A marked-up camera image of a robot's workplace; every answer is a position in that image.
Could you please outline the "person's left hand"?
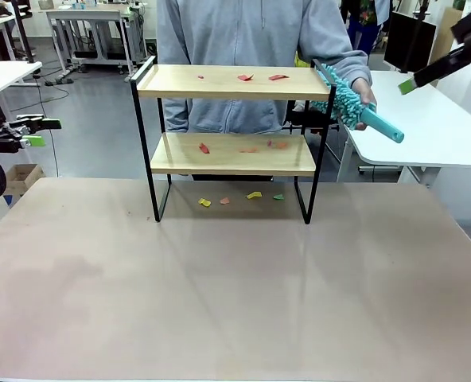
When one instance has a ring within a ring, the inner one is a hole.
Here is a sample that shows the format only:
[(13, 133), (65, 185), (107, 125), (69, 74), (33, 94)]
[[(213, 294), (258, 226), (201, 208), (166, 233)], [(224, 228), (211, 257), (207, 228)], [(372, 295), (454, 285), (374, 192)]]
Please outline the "person's left hand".
[(377, 105), (375, 95), (370, 84), (364, 78), (357, 78), (352, 82), (352, 90), (360, 97), (360, 102), (365, 105), (370, 103)]

